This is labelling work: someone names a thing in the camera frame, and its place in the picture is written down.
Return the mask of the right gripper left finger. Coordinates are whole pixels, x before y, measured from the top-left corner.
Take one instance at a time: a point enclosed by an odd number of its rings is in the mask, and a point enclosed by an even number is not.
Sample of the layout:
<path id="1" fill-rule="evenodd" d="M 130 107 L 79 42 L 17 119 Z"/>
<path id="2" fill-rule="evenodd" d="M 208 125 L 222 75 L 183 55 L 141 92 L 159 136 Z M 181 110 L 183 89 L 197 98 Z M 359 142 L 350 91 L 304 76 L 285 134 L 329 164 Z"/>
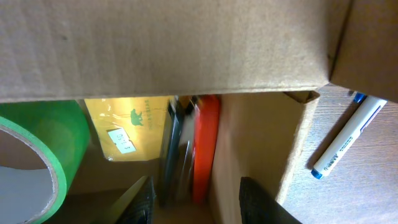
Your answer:
<path id="1" fill-rule="evenodd" d="M 152 224 L 154 204 L 153 178 L 148 177 L 116 224 Z"/>

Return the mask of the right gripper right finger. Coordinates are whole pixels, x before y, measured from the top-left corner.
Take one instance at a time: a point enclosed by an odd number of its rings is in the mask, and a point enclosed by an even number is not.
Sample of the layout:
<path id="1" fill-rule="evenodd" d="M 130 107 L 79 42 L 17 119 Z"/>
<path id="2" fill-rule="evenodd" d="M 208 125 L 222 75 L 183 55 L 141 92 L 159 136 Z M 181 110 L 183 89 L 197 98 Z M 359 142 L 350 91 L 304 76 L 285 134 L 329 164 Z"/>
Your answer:
<path id="1" fill-rule="evenodd" d="M 242 224 L 301 224 L 250 177 L 241 177 L 239 206 Z"/>

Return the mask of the yellow spiral notepad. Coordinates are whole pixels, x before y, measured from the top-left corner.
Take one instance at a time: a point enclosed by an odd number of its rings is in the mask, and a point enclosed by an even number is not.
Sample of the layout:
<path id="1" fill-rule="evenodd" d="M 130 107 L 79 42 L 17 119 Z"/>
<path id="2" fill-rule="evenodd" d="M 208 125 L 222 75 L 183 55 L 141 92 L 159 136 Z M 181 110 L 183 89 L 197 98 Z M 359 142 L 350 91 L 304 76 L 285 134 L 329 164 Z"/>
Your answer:
<path id="1" fill-rule="evenodd" d="M 160 156 L 172 96 L 86 99 L 105 158 L 149 161 Z"/>

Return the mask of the green tape roll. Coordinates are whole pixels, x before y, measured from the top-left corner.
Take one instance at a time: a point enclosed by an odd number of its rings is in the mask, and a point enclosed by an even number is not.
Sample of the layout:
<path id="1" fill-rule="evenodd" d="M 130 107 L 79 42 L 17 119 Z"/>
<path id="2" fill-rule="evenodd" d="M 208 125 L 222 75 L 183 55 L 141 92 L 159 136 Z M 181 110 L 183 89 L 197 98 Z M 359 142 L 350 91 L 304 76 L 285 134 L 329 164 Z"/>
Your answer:
<path id="1" fill-rule="evenodd" d="M 54 215 L 89 141 L 75 100 L 1 104 L 1 223 L 43 223 Z"/>

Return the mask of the blue whiteboard marker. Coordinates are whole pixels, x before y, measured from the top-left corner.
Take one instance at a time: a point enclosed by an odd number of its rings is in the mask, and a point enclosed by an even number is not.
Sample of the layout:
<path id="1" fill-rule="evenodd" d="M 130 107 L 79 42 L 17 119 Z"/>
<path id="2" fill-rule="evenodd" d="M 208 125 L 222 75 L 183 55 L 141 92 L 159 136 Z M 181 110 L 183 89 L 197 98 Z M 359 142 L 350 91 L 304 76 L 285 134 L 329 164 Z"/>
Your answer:
<path id="1" fill-rule="evenodd" d="M 378 112 L 385 106 L 387 100 L 375 96 L 367 96 L 361 102 L 361 105 L 350 117 L 343 129 L 314 164 L 311 174 L 316 179 L 322 179 L 330 174 L 355 140 L 359 138 Z"/>

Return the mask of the brown cardboard box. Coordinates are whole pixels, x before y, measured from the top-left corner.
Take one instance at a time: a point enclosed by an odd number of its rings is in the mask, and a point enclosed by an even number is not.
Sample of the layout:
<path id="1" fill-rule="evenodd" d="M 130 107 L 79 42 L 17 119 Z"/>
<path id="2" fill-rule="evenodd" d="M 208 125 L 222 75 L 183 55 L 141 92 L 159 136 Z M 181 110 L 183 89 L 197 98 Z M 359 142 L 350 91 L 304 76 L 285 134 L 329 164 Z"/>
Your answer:
<path id="1" fill-rule="evenodd" d="M 317 90 L 397 100 L 396 1 L 2 1 L 1 101 L 219 94 L 200 220 L 239 223 L 253 171 L 283 200 Z"/>

